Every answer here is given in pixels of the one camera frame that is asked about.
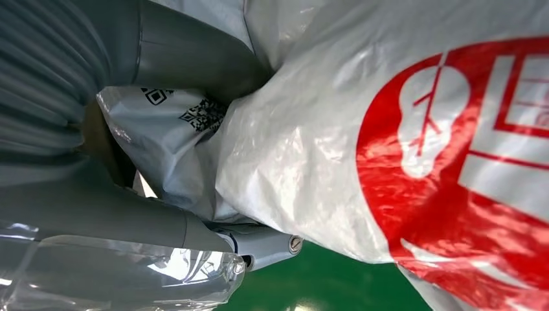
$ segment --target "red printed logo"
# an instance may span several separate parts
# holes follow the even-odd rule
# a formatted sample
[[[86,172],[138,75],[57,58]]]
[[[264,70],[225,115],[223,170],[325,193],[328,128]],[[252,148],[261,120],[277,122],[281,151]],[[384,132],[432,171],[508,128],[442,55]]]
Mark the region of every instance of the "red printed logo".
[[[549,308],[549,38],[418,62],[361,126],[363,193],[402,266],[480,308]]]

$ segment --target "white plastic bag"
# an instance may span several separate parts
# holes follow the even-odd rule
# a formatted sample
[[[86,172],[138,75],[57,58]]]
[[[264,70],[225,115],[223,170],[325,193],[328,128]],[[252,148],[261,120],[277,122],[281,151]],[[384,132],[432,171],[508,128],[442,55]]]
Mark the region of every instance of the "white plastic bag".
[[[189,91],[107,87],[97,96],[117,143],[154,193],[204,220],[240,215],[216,198],[218,140],[225,107]]]
[[[546,1],[324,6],[229,108],[217,190],[472,306],[549,308],[547,16]]]

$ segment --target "screw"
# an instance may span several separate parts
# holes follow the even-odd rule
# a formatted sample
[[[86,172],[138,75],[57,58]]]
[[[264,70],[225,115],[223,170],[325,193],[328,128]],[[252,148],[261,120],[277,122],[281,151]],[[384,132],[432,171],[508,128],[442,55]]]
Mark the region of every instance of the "screw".
[[[299,253],[302,246],[303,246],[302,238],[296,235],[290,238],[290,244],[289,244],[290,253],[292,253],[293,255]]]

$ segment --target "crumpled plastic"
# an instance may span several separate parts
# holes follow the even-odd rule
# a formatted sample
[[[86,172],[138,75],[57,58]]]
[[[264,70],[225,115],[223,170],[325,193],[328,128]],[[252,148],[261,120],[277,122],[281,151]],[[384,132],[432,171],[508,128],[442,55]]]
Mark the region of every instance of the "crumpled plastic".
[[[243,0],[155,0],[235,36],[250,49]],[[211,222],[250,221],[217,194],[219,128],[226,107],[193,90],[107,87],[97,96],[109,129],[166,203]]]
[[[210,310],[245,275],[234,253],[44,236],[0,220],[2,310]]]
[[[483,310],[549,308],[549,5],[334,1],[222,124],[239,212]]]

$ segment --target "metal bolt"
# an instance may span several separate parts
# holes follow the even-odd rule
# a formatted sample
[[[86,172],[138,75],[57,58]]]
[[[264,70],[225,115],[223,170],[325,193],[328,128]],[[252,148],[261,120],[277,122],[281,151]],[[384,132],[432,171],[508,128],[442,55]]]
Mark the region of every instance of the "metal bolt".
[[[235,262],[235,265],[232,269],[235,274],[241,274],[242,272],[244,272],[244,270],[246,270],[246,263]]]
[[[290,244],[289,244],[290,253],[294,255],[299,253],[299,251],[301,250],[301,247],[303,247],[303,239],[296,235],[292,236],[290,238]]]

